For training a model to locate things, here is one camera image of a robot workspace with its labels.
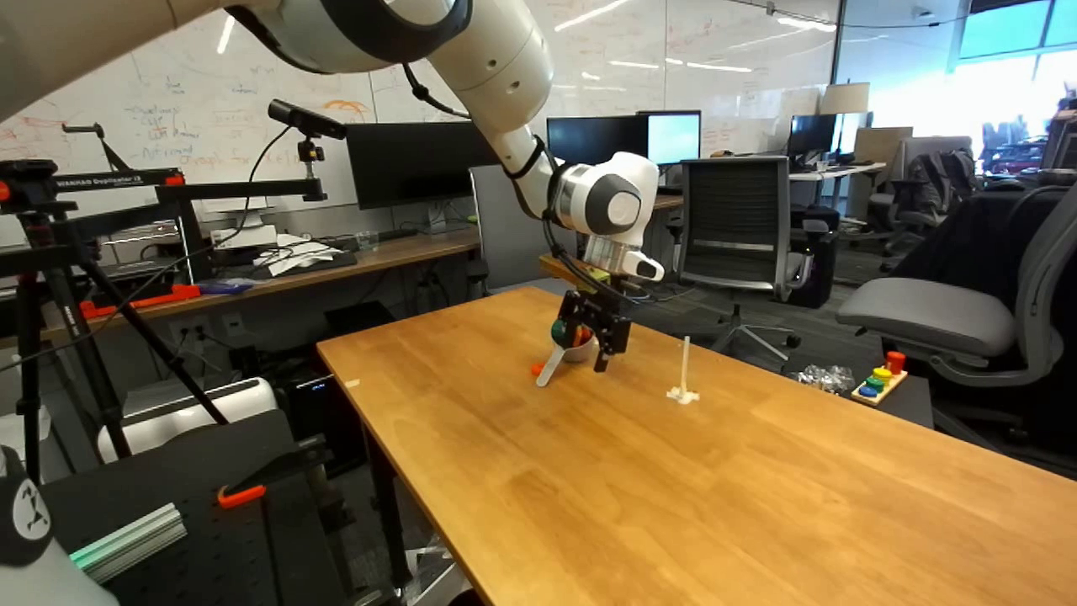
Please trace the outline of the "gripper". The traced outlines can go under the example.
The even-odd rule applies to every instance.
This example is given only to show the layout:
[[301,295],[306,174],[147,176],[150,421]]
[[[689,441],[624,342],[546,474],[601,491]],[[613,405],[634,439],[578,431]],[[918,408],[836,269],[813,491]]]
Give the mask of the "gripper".
[[555,321],[555,344],[559,348],[579,348],[582,326],[589,327],[595,332],[599,348],[595,372],[604,374],[609,361],[627,352],[632,322],[624,310],[626,304],[624,298],[604,293],[585,290],[565,292],[559,318]]

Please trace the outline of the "white measuring cup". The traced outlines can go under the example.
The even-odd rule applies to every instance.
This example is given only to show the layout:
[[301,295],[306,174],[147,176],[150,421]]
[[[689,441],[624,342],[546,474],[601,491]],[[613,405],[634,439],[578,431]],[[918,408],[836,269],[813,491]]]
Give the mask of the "white measuring cup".
[[545,387],[561,365],[581,364],[581,362],[588,360],[595,349],[596,342],[593,332],[588,329],[588,327],[583,327],[582,346],[579,348],[559,348],[559,346],[554,343],[549,357],[544,361],[544,372],[535,377],[535,385]]

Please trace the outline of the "white peg stand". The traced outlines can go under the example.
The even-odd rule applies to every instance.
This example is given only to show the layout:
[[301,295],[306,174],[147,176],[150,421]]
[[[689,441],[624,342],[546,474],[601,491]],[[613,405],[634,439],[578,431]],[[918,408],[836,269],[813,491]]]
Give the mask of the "white peg stand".
[[687,406],[687,404],[693,401],[699,401],[700,394],[697,391],[693,391],[688,386],[688,370],[690,362],[690,350],[693,350],[693,341],[690,341],[689,335],[685,335],[683,338],[683,344],[681,346],[681,364],[679,372],[679,383],[673,387],[670,387],[666,392],[666,398],[673,401],[677,401],[681,406]]

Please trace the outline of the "row of monitors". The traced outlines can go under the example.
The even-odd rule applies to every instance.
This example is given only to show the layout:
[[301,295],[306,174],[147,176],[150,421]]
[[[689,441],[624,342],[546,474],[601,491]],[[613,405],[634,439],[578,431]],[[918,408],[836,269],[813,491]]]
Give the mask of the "row of monitors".
[[644,111],[614,116],[555,116],[546,119],[547,145],[559,160],[597,165],[627,152],[659,167],[700,158],[703,112]]

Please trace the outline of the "wooden desk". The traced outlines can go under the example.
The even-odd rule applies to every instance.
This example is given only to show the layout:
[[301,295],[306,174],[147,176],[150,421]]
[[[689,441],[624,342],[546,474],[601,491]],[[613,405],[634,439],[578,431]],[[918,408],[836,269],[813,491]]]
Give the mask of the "wooden desk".
[[225,306],[225,304],[235,302],[235,300],[237,302],[247,302],[247,300],[255,300],[264,298],[264,296],[276,295],[277,293],[320,286],[320,284],[335,283],[335,281],[345,279],[356,279],[358,276],[389,271],[392,268],[423,260],[434,260],[434,258],[446,258],[454,254],[472,253],[478,249],[480,249],[480,232],[474,226],[457,231],[444,231],[432,235],[420,234],[415,237],[386,242],[373,252],[361,252],[358,254],[354,265],[321,268],[319,271],[302,274],[282,274],[277,279],[262,281],[262,283],[255,284],[252,288],[238,293],[238,295],[202,295],[200,298],[172,300],[172,302],[160,304],[160,306],[139,308],[138,313],[142,318],[145,318],[146,321],[157,318],[182,315],[201,310],[201,308]]

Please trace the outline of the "crumpled clear plastic wrap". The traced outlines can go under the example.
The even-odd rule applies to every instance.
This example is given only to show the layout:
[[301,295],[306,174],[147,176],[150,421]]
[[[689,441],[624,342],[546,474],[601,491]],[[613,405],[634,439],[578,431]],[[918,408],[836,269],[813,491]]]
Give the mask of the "crumpled clear plastic wrap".
[[847,394],[858,382],[850,368],[831,365],[830,367],[820,367],[819,364],[809,364],[803,369],[791,374],[791,379],[797,383],[826,391],[828,394]]

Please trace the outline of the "black computer tower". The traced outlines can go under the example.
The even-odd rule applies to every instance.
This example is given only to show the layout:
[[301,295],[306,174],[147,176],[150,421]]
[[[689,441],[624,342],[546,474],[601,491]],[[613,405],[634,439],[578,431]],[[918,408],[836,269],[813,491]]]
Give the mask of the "black computer tower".
[[333,375],[300,375],[284,380],[282,403],[297,440],[323,436],[333,456],[326,463],[331,478],[367,463],[360,417]]

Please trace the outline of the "small black table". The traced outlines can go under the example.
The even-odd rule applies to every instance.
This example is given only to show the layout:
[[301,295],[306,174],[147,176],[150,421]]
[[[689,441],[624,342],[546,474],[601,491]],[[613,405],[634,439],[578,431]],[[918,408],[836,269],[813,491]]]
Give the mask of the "small black table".
[[[797,370],[794,369],[793,371],[787,372],[786,376],[791,379],[791,374],[795,371]],[[857,372],[854,372],[853,369],[852,372],[854,374],[855,379],[857,379],[858,385],[866,379],[867,376],[871,375],[870,372],[858,375]],[[845,398],[847,400],[854,401],[850,397],[850,392],[851,391],[847,392],[847,394],[838,396],[842,396],[842,398]],[[872,407],[872,409],[889,413],[889,415],[892,417],[899,417],[911,423],[918,423],[918,425],[928,429],[933,429],[935,425],[934,413],[932,413],[931,386],[928,386],[926,380],[921,379],[920,377],[909,375],[907,379],[904,380],[900,387],[897,387],[892,395],[889,395],[889,398],[882,401],[880,407],[877,407],[877,409],[876,407]]]

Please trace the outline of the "white lamp shade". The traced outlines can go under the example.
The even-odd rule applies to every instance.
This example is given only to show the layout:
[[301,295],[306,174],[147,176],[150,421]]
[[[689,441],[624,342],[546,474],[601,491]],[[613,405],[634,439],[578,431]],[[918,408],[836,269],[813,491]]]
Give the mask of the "white lamp shade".
[[866,114],[870,110],[870,83],[827,85],[820,96],[819,114]]

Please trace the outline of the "grey office chair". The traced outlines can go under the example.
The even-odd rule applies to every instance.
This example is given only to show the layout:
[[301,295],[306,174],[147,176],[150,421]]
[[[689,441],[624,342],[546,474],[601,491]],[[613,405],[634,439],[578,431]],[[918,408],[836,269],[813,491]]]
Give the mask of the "grey office chair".
[[899,350],[952,415],[1077,459],[1077,183],[976,197],[837,321]]

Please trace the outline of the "office chair with backpack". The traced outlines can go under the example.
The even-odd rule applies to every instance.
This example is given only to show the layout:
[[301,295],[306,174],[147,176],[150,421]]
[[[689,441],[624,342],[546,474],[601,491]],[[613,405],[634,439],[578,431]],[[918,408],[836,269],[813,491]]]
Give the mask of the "office chair with backpack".
[[969,136],[903,137],[868,199],[886,258],[904,256],[982,189]]

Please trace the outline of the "white case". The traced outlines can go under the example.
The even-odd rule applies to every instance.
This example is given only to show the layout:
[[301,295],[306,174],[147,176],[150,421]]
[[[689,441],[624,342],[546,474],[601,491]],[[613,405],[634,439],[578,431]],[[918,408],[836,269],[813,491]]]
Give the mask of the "white case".
[[[262,377],[210,387],[205,395],[230,423],[279,409],[272,386]],[[127,404],[120,428],[131,453],[139,454],[212,423],[215,420],[191,395],[146,396],[142,401]]]

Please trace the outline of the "orange plastic tool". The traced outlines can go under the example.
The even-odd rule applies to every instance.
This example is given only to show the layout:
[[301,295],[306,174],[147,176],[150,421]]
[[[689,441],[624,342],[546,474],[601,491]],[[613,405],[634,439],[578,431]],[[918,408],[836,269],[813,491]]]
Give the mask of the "orange plastic tool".
[[[181,300],[200,298],[201,295],[201,290],[198,286],[195,286],[195,284],[191,284],[191,286],[187,284],[174,284],[170,287],[169,292],[162,293],[162,295],[140,295],[139,298],[131,301],[130,306],[134,308],[164,306],[165,304],[174,304],[181,302]],[[78,304],[78,310],[80,310],[83,318],[90,321],[90,319],[104,318],[116,313],[116,311],[118,311],[118,306],[98,306],[98,304],[93,304],[92,300],[82,300],[81,304]]]

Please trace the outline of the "window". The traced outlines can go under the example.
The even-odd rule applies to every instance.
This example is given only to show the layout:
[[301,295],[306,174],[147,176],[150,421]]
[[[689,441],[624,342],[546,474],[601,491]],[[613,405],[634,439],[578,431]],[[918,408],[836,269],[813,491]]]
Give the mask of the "window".
[[966,136],[987,175],[1043,165],[1077,101],[1077,0],[878,0],[903,22],[872,36],[878,126]]

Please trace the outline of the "aluminium profile bar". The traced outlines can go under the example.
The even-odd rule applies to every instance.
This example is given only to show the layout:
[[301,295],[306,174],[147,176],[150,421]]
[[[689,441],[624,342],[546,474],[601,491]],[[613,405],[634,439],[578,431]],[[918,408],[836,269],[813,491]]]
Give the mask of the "aluminium profile bar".
[[186,537],[180,510],[169,503],[130,524],[106,534],[70,555],[76,567],[88,575],[94,582],[111,582],[123,572],[158,555],[162,550],[172,547]]

